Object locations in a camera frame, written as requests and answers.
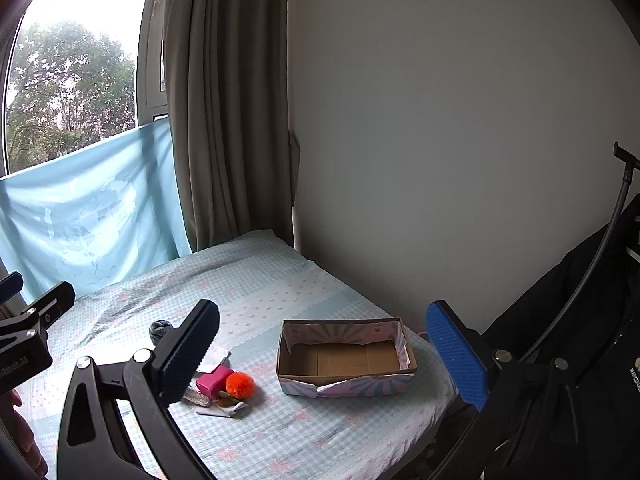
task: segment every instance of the silver bolt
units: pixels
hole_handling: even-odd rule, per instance
[[[90,364],[91,364],[91,358],[87,357],[86,355],[82,356],[81,358],[78,359],[78,361],[76,361],[76,366],[81,370],[84,370]]]
[[[508,350],[496,350],[494,356],[495,359],[501,363],[508,363],[511,361],[511,352]]]
[[[558,370],[566,370],[569,367],[569,363],[561,357],[556,357],[554,359],[554,365]]]
[[[141,348],[133,354],[133,360],[137,363],[146,363],[151,358],[151,350]]]

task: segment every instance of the green foliage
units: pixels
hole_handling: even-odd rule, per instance
[[[36,23],[18,35],[8,96],[14,172],[133,128],[134,62],[119,42],[77,23]]]

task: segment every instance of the black ball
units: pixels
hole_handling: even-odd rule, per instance
[[[157,345],[160,340],[164,337],[164,335],[172,330],[174,326],[165,321],[164,319],[159,319],[158,321],[154,321],[149,327],[149,337],[151,338],[151,342],[154,345]]]

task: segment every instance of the cardboard box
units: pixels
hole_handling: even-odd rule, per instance
[[[417,368],[399,317],[282,323],[276,373],[287,395],[395,394],[407,390]]]

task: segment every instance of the pink box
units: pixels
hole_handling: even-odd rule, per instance
[[[219,365],[212,373],[203,374],[201,377],[198,377],[196,379],[196,386],[201,394],[206,395],[211,400],[216,400],[218,398],[218,392],[225,389],[226,378],[233,372],[231,368]]]

